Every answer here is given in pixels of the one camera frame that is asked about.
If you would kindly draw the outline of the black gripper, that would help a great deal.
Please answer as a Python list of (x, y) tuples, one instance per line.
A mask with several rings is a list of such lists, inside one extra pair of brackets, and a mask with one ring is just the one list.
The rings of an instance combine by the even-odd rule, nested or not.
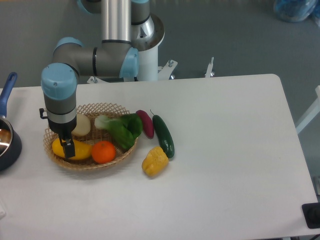
[(47, 120), (49, 128), (63, 139), (62, 148), (67, 159), (76, 156), (72, 131), (77, 125), (77, 110), (73, 109), (39, 109), (40, 118)]

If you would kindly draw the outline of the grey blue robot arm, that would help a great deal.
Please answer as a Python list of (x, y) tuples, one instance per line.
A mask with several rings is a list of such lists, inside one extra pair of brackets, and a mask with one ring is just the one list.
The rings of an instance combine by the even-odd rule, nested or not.
[(67, 159), (76, 155), (72, 131), (77, 122), (79, 77), (137, 77), (139, 52), (131, 30), (150, 17), (147, 0), (79, 0), (77, 4), (90, 14), (101, 15), (101, 47), (84, 47), (80, 40), (64, 37), (54, 49), (51, 64), (41, 73), (46, 118)]

